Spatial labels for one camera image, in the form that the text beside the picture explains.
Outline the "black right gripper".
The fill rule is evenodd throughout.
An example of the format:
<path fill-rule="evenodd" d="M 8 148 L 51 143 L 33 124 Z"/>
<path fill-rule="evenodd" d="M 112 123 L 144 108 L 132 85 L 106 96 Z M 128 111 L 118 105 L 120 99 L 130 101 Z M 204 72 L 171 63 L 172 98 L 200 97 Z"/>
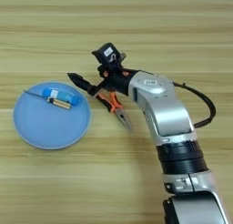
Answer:
<path fill-rule="evenodd" d="M 68 73 L 70 80 L 79 88 L 85 90 L 94 97 L 102 88 L 108 91 L 117 91 L 125 96 L 128 95 L 128 86 L 132 77 L 137 73 L 135 69 L 124 68 L 121 63 L 126 59 L 125 53 L 120 54 L 120 62 L 101 64 L 97 70 L 103 81 L 96 85 L 82 78 L 79 74 Z"/>

